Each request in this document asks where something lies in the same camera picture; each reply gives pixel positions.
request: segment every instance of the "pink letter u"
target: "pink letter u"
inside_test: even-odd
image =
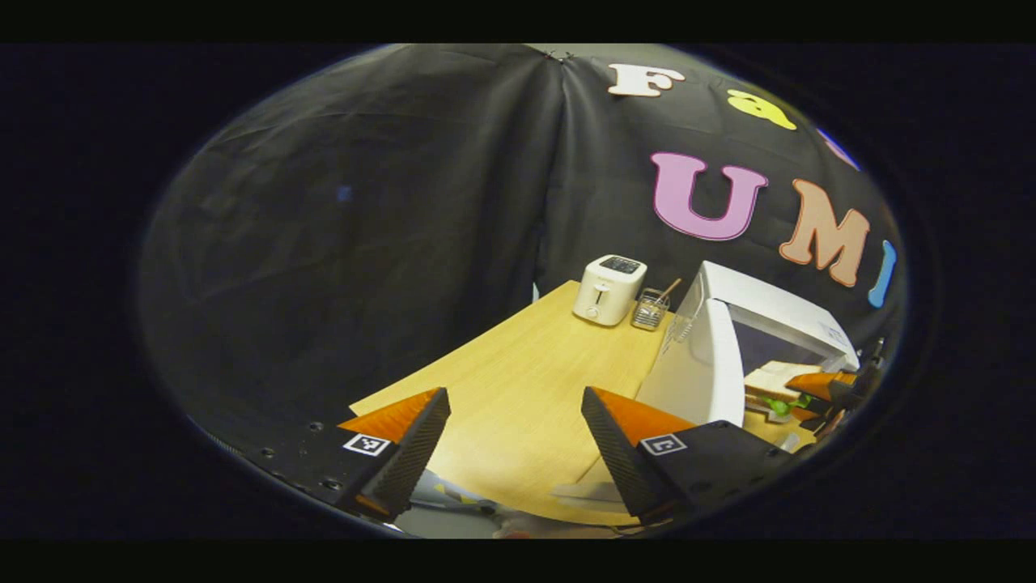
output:
[[[755,196],[769,180],[762,174],[738,166],[724,166],[730,178],[730,202],[726,213],[709,218],[691,208],[694,176],[708,166],[691,155],[658,152],[651,156],[658,166],[655,184],[655,212],[670,227],[691,236],[709,240],[729,240],[741,236],[752,220]]]

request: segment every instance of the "black fabric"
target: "black fabric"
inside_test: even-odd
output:
[[[527,305],[534,281],[547,294],[608,253],[646,262],[653,287],[689,281],[703,259],[724,264],[829,310],[857,347],[884,336],[894,350],[906,254],[865,173],[794,108],[690,56],[581,51],[380,48],[215,135],[170,184],[141,260],[144,341],[185,411],[240,448],[286,425],[340,422]],[[687,79],[659,98],[616,96],[612,62]],[[799,129],[735,110],[728,88],[780,104]],[[707,215],[726,208],[723,166],[766,175],[748,230],[709,241],[663,223],[658,151],[709,164],[694,196]],[[798,220],[794,178],[822,185],[839,220],[853,207],[870,221],[854,288],[780,256]],[[899,262],[875,311],[883,239]]]

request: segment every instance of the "bread slice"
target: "bread slice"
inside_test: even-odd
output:
[[[823,371],[819,366],[772,360],[745,377],[745,392],[792,403],[802,397],[802,392],[788,389],[784,385],[801,375],[823,373]]]

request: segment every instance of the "toaster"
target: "toaster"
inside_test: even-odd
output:
[[[630,314],[648,265],[620,255],[591,261],[583,270],[572,313],[602,326],[614,326]]]

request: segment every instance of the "yellow letter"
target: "yellow letter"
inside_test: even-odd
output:
[[[792,180],[799,191],[802,205],[799,223],[792,240],[780,245],[780,254],[789,261],[806,264],[812,260],[809,243],[816,240],[816,268],[823,269],[841,253],[831,265],[831,278],[846,287],[856,285],[856,271],[863,257],[863,243],[870,231],[870,222],[856,208],[850,208],[840,225],[835,226],[835,211],[824,188],[802,179]]]
[[[730,98],[726,99],[727,103],[739,110],[744,111],[749,115],[761,117],[762,119],[769,119],[786,129],[797,128],[797,125],[792,123],[792,120],[784,115],[784,112],[781,111],[779,107],[764,99],[762,97],[756,97],[751,93],[746,93],[737,89],[727,89],[726,92],[731,95]]]

